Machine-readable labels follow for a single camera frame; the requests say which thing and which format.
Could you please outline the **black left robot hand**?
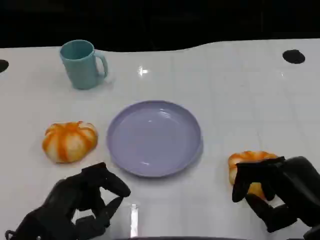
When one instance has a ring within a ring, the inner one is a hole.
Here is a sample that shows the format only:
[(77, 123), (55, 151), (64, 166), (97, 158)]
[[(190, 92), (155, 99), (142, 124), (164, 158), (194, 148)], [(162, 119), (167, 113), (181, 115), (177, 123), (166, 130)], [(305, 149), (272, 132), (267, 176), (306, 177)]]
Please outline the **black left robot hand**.
[(102, 236), (129, 187), (104, 162), (58, 181), (44, 203), (28, 213), (7, 240), (91, 240)]

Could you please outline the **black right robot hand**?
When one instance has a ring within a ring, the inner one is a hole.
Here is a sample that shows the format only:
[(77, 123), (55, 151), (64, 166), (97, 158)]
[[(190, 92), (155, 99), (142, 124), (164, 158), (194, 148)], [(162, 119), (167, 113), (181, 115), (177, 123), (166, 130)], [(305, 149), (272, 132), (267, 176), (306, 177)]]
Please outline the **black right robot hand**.
[(273, 233), (301, 220), (306, 240), (320, 238), (320, 175), (303, 156), (239, 162), (232, 201), (246, 200)]

